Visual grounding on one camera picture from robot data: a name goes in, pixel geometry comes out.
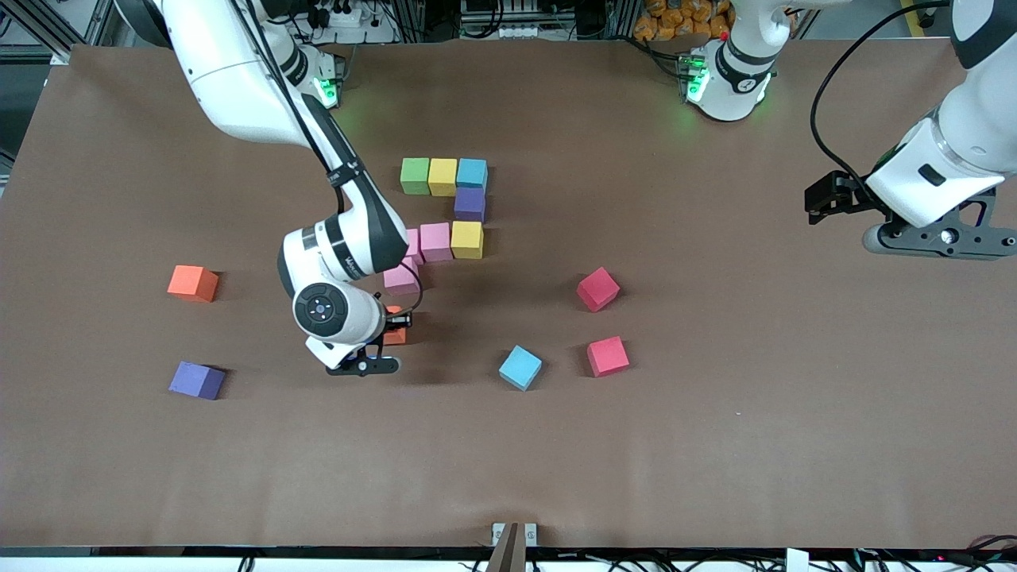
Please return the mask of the yellow foam cube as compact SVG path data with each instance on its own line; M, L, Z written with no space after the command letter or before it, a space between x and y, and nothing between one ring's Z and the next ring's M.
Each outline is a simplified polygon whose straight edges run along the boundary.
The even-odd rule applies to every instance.
M450 233L450 248L454 258L480 260L484 254L485 232L479 221L453 221Z
M458 160L431 158L427 174L430 195L436 198L454 198L457 192Z

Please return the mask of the purple foam cube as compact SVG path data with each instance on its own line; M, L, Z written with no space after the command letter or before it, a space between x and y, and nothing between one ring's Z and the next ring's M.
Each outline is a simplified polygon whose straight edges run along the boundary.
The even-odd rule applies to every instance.
M217 400L225 379L226 373L221 369L181 361L168 384L168 390L203 400Z
M486 192L482 187L459 187L454 198L454 218L457 221L484 223L486 220Z

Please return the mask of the red foam cube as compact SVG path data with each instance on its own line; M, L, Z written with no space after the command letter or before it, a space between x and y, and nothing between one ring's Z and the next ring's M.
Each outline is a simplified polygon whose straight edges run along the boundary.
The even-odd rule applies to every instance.
M631 365L624 341L620 336L591 342L587 345L587 359L595 377L624 371Z
M589 311L599 312L620 295L621 286L606 268L600 267L578 282L575 293Z

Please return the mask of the bag of orange items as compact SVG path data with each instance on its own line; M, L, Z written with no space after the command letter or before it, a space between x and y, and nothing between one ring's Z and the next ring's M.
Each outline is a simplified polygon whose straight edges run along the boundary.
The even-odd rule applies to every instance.
M632 28L639 42L686 35L725 40L737 15L730 0L642 0L642 8Z

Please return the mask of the brown paper table cover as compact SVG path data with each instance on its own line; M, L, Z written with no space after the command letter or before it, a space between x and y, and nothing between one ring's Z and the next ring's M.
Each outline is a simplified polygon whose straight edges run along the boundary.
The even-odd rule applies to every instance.
M1017 535L1017 256L875 256L791 44L709 121L615 43L360 48L337 120L411 226L408 157L490 167L484 256L427 264L402 366L331 377L277 278L316 156L203 115L163 48L53 68L0 199L0 544L966 547ZM167 293L176 265L213 303ZM575 289L604 267L620 295ZM587 345L631 365L595 377ZM522 346L528 391L498 369ZM168 390L181 361L217 400Z

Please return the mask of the white power strip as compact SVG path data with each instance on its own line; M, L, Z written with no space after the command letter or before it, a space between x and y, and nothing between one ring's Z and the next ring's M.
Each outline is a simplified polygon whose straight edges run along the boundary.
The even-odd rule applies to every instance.
M361 0L307 0L307 21L312 28L361 28L372 19Z

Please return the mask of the grey control box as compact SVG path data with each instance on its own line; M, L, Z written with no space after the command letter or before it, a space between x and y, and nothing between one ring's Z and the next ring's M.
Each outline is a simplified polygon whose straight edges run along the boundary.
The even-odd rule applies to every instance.
M610 0L453 0L453 22L472 40L570 42L599 37Z

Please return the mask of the aluminium frame profile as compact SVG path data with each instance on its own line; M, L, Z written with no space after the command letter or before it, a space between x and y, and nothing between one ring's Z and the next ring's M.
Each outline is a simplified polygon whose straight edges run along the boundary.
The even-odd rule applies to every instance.
M116 28L114 0L0 0L0 63L65 65Z
M954 0L951 10L966 77L938 112L945 139L973 165L1017 172L1017 0Z

